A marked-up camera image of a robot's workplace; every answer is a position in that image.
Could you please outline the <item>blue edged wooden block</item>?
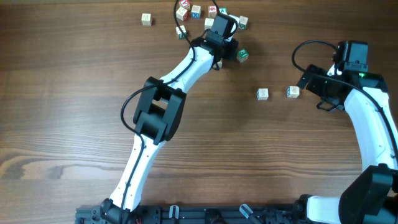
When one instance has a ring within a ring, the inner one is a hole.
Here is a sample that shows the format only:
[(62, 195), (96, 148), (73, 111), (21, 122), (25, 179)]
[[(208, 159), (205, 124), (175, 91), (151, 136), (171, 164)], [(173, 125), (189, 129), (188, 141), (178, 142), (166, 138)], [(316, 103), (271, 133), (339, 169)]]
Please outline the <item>blue edged wooden block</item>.
[(287, 89), (288, 98), (298, 98), (300, 95), (300, 88), (297, 86), (289, 86)]

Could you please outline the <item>blue P wooden block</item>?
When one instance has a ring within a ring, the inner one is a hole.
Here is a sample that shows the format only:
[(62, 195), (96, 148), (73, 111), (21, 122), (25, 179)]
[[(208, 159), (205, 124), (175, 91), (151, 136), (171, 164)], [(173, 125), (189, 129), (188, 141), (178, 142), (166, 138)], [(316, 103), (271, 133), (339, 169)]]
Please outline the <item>blue P wooden block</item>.
[(268, 100), (269, 90), (267, 88), (259, 88), (257, 90), (257, 99), (258, 100)]

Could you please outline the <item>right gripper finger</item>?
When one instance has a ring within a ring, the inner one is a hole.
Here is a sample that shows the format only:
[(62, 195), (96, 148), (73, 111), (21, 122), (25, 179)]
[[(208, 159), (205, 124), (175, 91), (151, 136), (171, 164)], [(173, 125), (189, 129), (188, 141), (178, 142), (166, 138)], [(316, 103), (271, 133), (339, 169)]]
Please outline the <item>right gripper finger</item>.
[(310, 69), (306, 69), (306, 70), (303, 72), (301, 78), (299, 79), (299, 81), (298, 81), (298, 83), (297, 83), (297, 86), (298, 86), (300, 89), (303, 90), (303, 89), (308, 85), (308, 83), (310, 82), (311, 79), (312, 79), (311, 70), (310, 70)]
[(333, 111), (339, 107), (339, 100), (335, 98), (320, 98), (320, 102), (316, 107), (318, 110)]

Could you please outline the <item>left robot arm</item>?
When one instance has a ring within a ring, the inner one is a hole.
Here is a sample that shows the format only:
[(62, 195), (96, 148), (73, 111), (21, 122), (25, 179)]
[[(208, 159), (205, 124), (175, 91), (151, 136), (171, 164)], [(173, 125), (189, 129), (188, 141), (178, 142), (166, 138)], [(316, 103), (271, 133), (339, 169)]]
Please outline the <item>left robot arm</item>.
[(237, 17), (219, 13), (211, 29), (190, 42), (187, 56), (160, 79), (150, 77), (144, 87), (126, 99), (139, 95), (133, 116), (134, 144), (118, 186), (100, 206), (105, 223), (137, 223), (137, 208), (151, 167), (164, 144), (176, 133), (182, 118), (187, 92), (221, 59), (233, 59), (238, 41)]

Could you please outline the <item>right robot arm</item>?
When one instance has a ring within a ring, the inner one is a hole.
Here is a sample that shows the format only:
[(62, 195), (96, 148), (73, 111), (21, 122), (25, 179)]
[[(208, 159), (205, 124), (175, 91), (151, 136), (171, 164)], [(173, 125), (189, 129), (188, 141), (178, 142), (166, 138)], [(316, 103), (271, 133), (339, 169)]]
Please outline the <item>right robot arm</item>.
[(338, 197), (302, 195), (295, 204), (301, 223), (397, 223), (397, 128), (382, 75), (368, 71), (368, 44), (334, 46), (333, 65), (300, 67), (297, 86), (320, 97), (317, 109), (345, 111), (354, 127), (362, 173)]

